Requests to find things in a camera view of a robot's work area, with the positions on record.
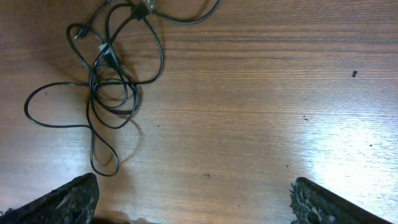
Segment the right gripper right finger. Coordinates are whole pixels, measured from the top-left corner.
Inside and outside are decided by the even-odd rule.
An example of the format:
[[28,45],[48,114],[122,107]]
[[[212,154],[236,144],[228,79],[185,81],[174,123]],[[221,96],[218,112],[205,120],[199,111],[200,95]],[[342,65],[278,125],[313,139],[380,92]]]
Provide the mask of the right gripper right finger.
[[293,224],[389,224],[305,177],[292,182],[289,192]]

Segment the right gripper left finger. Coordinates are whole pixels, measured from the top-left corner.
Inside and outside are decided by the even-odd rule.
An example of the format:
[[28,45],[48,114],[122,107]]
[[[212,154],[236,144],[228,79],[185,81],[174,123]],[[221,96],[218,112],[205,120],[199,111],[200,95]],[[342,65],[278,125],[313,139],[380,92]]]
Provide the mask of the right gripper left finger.
[[87,173],[20,208],[10,208],[1,215],[1,223],[91,223],[99,196],[96,175]]

